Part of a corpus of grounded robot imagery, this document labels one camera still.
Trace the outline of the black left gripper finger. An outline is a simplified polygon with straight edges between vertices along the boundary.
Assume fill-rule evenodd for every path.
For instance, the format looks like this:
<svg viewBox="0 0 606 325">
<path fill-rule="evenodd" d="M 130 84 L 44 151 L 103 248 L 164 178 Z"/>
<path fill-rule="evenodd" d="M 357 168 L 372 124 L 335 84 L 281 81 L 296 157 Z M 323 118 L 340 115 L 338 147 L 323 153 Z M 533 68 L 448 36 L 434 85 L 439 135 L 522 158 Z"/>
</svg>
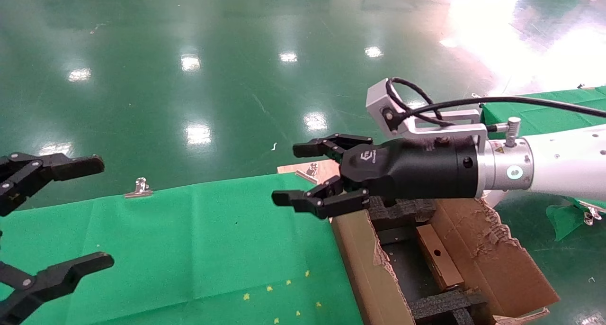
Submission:
<svg viewBox="0 0 606 325">
<path fill-rule="evenodd" d="M 85 276 L 114 264 L 110 254 L 92 253 L 30 275 L 2 261 L 1 284 L 13 288 L 13 292 L 1 301 L 0 322 L 3 325 L 20 325 L 43 304 L 72 294 Z"/>
<path fill-rule="evenodd" d="M 0 158 L 0 215 L 6 217 L 52 181 L 68 181 L 104 172 L 100 156 L 70 158 L 63 153 Z"/>
</svg>

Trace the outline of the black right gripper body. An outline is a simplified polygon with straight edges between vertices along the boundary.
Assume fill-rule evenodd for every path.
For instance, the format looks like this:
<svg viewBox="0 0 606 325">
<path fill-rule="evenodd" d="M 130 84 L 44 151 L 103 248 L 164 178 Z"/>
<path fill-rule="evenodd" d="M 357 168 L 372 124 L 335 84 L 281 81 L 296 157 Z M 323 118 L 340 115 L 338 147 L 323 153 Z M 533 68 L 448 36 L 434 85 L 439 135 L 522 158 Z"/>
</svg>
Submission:
<svg viewBox="0 0 606 325">
<path fill-rule="evenodd" d="M 403 138 L 357 145 L 340 161 L 347 190 L 387 199 L 460 199 L 478 193 L 478 154 L 472 139 L 445 144 Z"/>
</svg>

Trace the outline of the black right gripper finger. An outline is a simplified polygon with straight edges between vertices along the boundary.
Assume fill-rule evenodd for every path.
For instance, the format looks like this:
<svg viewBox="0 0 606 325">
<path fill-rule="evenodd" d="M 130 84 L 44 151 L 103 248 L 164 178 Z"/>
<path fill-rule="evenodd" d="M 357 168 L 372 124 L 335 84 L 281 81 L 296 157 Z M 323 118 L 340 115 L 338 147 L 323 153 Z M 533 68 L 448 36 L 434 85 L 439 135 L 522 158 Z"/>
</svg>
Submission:
<svg viewBox="0 0 606 325">
<path fill-rule="evenodd" d="M 333 176 L 311 190 L 275 190 L 275 206 L 291 207 L 295 213 L 314 215 L 318 219 L 338 217 L 364 210 L 370 203 L 370 191 L 357 183 Z"/>
<path fill-rule="evenodd" d="M 373 138 L 366 136 L 333 134 L 323 138 L 313 138 L 309 142 L 293 145 L 295 157 L 325 156 L 336 163 L 341 163 L 344 154 L 358 145 L 372 145 Z"/>
</svg>

